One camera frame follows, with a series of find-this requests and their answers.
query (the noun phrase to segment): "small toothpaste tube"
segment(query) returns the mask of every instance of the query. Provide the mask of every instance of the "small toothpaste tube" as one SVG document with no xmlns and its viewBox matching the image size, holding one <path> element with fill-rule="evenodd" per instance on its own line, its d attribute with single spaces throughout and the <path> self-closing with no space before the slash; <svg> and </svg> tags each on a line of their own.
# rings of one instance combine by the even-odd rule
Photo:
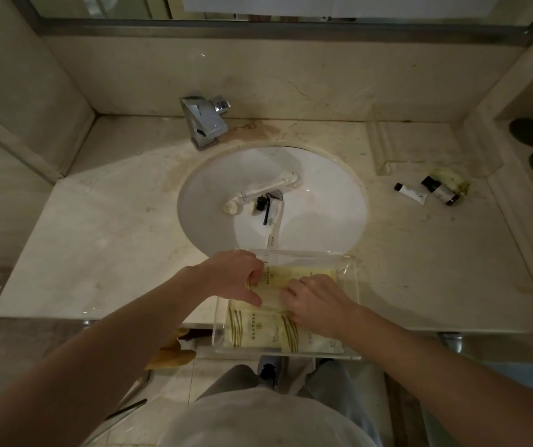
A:
<svg viewBox="0 0 533 447">
<path fill-rule="evenodd" d="M 412 198 L 414 201 L 418 201 L 420 204 L 426 202 L 426 197 L 428 196 L 427 194 L 420 193 L 415 189 L 407 188 L 403 185 L 403 183 L 397 183 L 395 185 L 395 191 L 398 191 L 399 193 L 402 193 L 407 197 Z"/>
</svg>

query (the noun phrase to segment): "undermount sink basin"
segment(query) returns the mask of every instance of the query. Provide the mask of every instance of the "undermount sink basin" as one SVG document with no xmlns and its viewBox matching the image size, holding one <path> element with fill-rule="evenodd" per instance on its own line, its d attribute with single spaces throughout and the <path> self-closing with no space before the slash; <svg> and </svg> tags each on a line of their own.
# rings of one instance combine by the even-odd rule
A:
<svg viewBox="0 0 533 447">
<path fill-rule="evenodd" d="M 295 147 L 238 150 L 204 163 L 184 183 L 178 217 L 188 239 L 204 254 L 234 248 L 262 249 L 270 228 L 265 212 L 238 214 L 223 205 L 240 191 L 273 182 L 284 171 L 300 178 L 281 188 L 284 199 L 278 249 L 349 251 L 364 232 L 367 219 L 361 183 L 333 160 Z"/>
</svg>

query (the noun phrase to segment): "right hand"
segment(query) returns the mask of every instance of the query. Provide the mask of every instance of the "right hand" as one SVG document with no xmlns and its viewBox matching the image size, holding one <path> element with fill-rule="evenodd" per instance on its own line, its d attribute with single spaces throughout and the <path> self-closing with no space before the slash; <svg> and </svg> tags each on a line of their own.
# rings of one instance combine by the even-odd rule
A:
<svg viewBox="0 0 533 447">
<path fill-rule="evenodd" d="M 321 336 L 341 340 L 350 319 L 362 308 L 330 276 L 322 274 L 291 279 L 280 297 L 294 323 Z"/>
</svg>

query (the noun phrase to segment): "black bottle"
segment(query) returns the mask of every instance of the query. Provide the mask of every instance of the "black bottle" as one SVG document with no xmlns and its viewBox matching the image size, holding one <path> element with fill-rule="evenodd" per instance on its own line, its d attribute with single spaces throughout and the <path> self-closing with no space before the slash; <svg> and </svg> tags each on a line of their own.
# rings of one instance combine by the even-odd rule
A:
<svg viewBox="0 0 533 447">
<path fill-rule="evenodd" d="M 434 196 L 444 202 L 446 205 L 452 205 L 459 198 L 458 194 L 455 194 L 449 187 L 443 185 L 436 179 L 433 179 L 430 176 L 427 176 L 426 179 L 421 181 L 421 184 L 424 185 L 428 191 L 430 191 Z"/>
</svg>

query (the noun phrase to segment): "white shirt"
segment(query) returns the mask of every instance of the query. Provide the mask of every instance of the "white shirt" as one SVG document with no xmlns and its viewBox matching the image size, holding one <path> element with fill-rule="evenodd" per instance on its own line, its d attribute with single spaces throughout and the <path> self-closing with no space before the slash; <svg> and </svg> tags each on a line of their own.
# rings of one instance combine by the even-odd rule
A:
<svg viewBox="0 0 533 447">
<path fill-rule="evenodd" d="M 269 389 L 205 397 L 176 418 L 160 447 L 360 446 L 374 441 L 321 403 Z"/>
</svg>

